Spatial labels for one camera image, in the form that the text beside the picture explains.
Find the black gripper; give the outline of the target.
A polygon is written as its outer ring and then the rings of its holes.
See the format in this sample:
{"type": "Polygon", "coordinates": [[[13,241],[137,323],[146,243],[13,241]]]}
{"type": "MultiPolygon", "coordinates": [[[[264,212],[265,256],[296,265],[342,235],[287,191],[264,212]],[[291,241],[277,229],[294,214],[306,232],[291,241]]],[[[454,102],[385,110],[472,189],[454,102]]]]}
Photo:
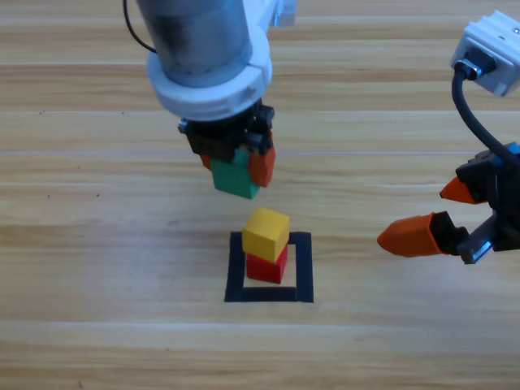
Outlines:
{"type": "Polygon", "coordinates": [[[266,188],[271,182],[276,158],[271,140],[274,116],[275,109],[258,100],[246,110],[225,119],[206,122],[182,119],[178,129],[209,171],[212,158],[231,163],[236,150],[245,147],[250,152],[251,180],[266,188]]]}
{"type": "Polygon", "coordinates": [[[413,258],[441,252],[475,264],[489,251],[519,249],[519,170],[489,150],[456,169],[440,191],[446,200],[486,203],[491,216],[473,232],[456,227],[446,211],[417,215],[391,223],[377,238],[387,252],[413,258]]]}

